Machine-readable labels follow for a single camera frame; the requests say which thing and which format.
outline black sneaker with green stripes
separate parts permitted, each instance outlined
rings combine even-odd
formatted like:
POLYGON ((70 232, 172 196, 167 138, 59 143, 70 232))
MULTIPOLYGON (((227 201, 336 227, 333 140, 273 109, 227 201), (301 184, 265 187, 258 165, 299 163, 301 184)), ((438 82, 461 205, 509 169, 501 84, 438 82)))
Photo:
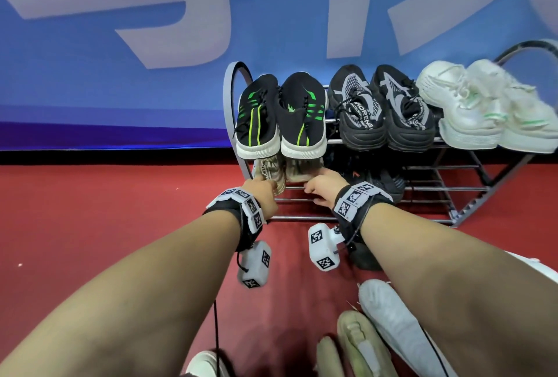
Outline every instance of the black sneaker with green stripes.
POLYGON ((269 158, 281 149, 274 105, 277 78, 261 75, 242 92, 235 128, 237 154, 243 159, 269 158))
POLYGON ((321 83, 306 72, 289 76, 275 101, 281 130, 281 152, 288 158, 314 159, 325 154, 324 113, 328 97, 321 83))

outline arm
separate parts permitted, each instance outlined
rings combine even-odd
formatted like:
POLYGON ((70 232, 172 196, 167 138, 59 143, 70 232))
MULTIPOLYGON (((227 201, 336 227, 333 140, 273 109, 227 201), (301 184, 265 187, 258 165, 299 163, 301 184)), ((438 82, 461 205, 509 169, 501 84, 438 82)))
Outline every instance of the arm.
MULTIPOLYGON (((323 170, 306 185, 333 208, 347 182, 323 170)), ((558 375, 558 286, 476 238, 376 204, 361 227, 401 299, 460 377, 558 375)))
MULTIPOLYGON (((270 182, 243 187, 273 215, 270 182)), ((212 211, 125 257, 52 311, 0 377, 177 376, 240 232, 233 214, 212 211)))

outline black sneaker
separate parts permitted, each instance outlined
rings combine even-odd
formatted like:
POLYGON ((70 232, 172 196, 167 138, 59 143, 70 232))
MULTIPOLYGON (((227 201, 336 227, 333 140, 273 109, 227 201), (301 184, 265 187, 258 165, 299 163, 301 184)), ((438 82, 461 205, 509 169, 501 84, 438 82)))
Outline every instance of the black sneaker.
POLYGON ((237 154, 243 159, 269 158, 279 152, 281 137, 274 113, 277 78, 261 75, 242 92, 235 128, 237 154))
POLYGON ((328 98, 347 147, 367 151, 384 145, 387 135, 383 100, 373 94, 358 66, 349 64, 337 71, 329 84, 328 98))
POLYGON ((389 102, 386 112, 388 146, 404 152, 423 152, 432 147, 434 118, 419 96, 415 81, 387 64, 378 66, 371 88, 389 102))
POLYGON ((289 76, 275 101, 281 152, 288 158, 314 159, 325 154, 324 112, 328 98, 321 83, 306 72, 289 76))

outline shoe rack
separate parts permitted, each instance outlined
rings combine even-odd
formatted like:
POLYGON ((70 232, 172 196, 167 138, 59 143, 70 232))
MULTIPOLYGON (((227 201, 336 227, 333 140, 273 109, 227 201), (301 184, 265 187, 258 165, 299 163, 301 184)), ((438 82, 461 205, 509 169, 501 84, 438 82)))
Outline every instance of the shoe rack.
MULTIPOLYGON (((500 54, 494 62, 504 65, 511 57, 518 55, 525 49, 543 49, 553 55, 558 60, 558 43, 553 40, 537 40, 525 41, 514 45, 500 54)), ((247 161, 241 159, 236 153, 236 146, 233 142, 236 107, 238 98, 234 97, 234 80, 241 75, 243 83, 237 88, 238 96, 242 90, 252 83, 252 75, 246 64, 241 61, 229 64, 225 72, 223 81, 223 111, 225 114, 225 123, 227 126, 227 134, 230 143, 234 149, 238 165, 241 168, 242 174, 245 178, 252 178, 251 168, 247 161)), ((331 128, 335 125, 335 119, 325 119, 326 127, 331 128)), ((328 139, 328 145, 342 145, 341 139, 328 139)), ((404 177, 407 178, 407 185, 405 187, 405 197, 398 204, 398 206, 414 212, 413 208, 418 208, 421 215, 430 218, 433 221, 451 226, 458 227, 463 221, 471 217, 471 215, 481 207, 494 193, 506 183, 521 167, 527 164, 534 154, 517 153, 517 158, 506 164, 505 167, 494 177, 491 177, 485 170, 484 165, 479 160, 475 151, 464 151, 451 148, 444 143, 441 137, 436 137, 433 147, 427 152, 422 154, 414 154, 411 157, 412 162, 419 164, 401 164, 403 166, 404 177), (451 151, 459 151, 459 155, 452 155, 451 151), (476 184, 468 184, 461 186, 459 184, 446 184, 443 175, 451 172, 452 181, 471 181, 471 170, 475 173, 474 180, 478 181, 476 184), (460 179, 459 175, 467 174, 467 178, 460 179)), ((282 204, 297 204, 302 206, 312 202, 312 199, 306 197, 302 185, 290 186, 287 184, 285 191, 276 198, 277 203, 282 204)), ((319 215, 276 215, 272 218, 274 221, 335 221, 336 219, 325 209, 320 208, 323 212, 319 215)))

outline beige sneaker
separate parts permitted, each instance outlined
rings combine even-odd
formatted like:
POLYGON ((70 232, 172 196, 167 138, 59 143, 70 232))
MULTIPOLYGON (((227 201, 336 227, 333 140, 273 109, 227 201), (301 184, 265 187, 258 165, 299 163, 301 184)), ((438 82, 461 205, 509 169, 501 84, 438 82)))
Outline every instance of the beige sneaker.
POLYGON ((255 160, 252 176, 263 176, 266 180, 275 180, 277 182, 275 195, 282 193, 285 190, 285 158, 283 154, 279 151, 272 157, 255 160))
POLYGON ((318 377, 345 377, 343 364, 331 337, 325 336, 317 344, 315 371, 318 377))
POLYGON ((292 159, 286 158, 287 161, 287 182, 301 183, 308 182, 312 177, 316 176, 316 172, 324 167, 322 158, 315 159, 292 159))
POLYGON ((337 335, 355 377, 397 377, 391 354, 364 314, 343 312, 337 335))

